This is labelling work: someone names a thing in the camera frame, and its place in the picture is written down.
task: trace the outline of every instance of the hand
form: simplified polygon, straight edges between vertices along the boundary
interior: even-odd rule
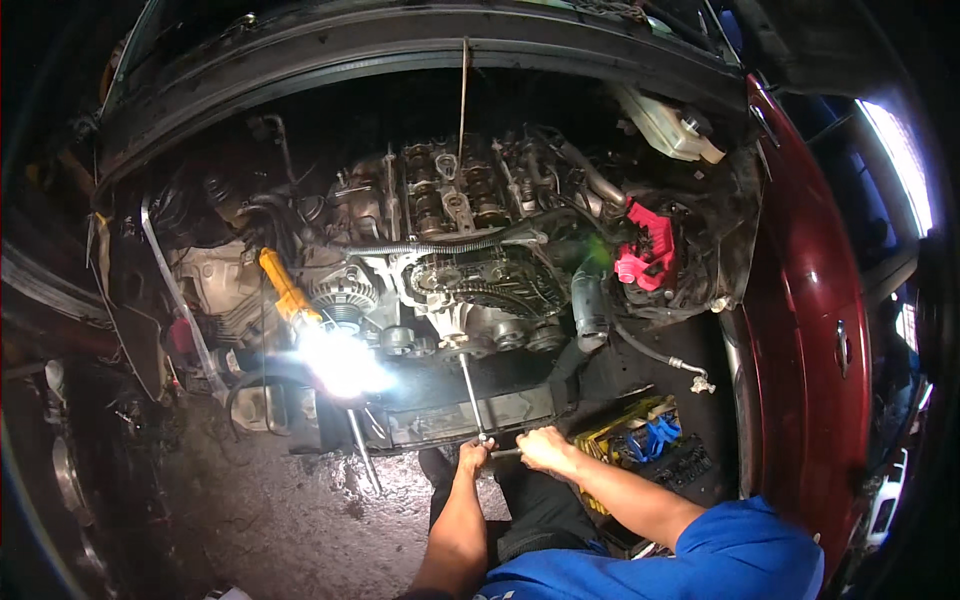
[[[527,467],[565,476],[569,476],[581,454],[553,425],[516,436],[516,445],[523,451],[520,460]]]
[[[480,441],[473,438],[469,442],[460,446],[460,465],[458,470],[464,470],[474,477],[480,470],[480,467],[487,462],[487,454],[496,447],[493,438],[487,439],[480,444]]]

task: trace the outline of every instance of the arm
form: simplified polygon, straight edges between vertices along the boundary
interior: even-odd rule
[[[516,445],[528,467],[552,470],[582,486],[624,527],[675,551],[686,527],[706,511],[639,475],[587,456],[556,427],[517,436]]]
[[[477,499],[476,476],[493,440],[460,446],[460,464],[444,510],[427,538],[426,556],[410,590],[436,589],[469,596],[487,571],[487,522]]]

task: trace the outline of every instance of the engine bay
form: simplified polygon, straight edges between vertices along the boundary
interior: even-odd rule
[[[169,376],[235,430],[366,455],[550,422],[611,336],[711,393],[636,335],[742,300],[763,181],[743,123],[497,69],[460,112],[459,77],[285,98],[116,186],[111,269],[154,260]]]

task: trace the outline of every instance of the coolant reservoir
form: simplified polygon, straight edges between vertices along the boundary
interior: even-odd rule
[[[608,84],[608,88],[647,142],[665,155],[690,161],[702,156],[712,164],[720,162],[726,155],[683,122],[676,108],[647,98],[629,85]]]

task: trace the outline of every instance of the blue shirt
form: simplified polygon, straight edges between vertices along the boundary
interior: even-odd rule
[[[487,574],[474,600],[812,600],[824,552],[759,496],[725,502],[684,530],[676,558],[623,561],[587,550],[528,552]]]

